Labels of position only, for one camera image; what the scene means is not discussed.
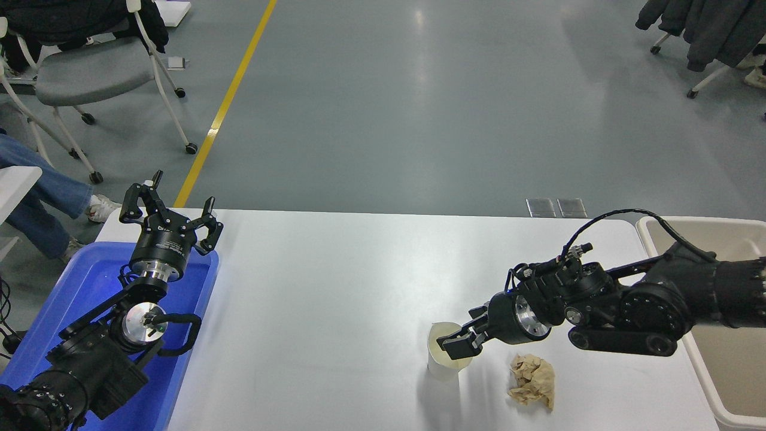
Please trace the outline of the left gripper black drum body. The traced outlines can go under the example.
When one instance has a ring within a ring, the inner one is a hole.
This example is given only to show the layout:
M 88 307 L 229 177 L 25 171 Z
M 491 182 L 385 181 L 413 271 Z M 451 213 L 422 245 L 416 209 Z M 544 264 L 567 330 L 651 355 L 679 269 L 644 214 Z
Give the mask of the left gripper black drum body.
M 197 235 L 178 232 L 150 219 L 141 223 L 141 233 L 129 260 L 132 272 L 144 272 L 153 263 L 166 265 L 172 275 L 184 275 Z

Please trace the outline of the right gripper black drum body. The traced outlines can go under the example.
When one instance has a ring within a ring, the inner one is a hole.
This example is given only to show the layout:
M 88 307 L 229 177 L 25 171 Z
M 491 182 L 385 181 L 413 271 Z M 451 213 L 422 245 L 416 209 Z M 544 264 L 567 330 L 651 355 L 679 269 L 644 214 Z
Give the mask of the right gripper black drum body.
M 487 309 L 487 335 L 505 344 L 517 345 L 531 342 L 529 334 L 522 328 L 517 313 L 517 305 L 523 300 L 521 295 L 504 292 L 491 297 Z

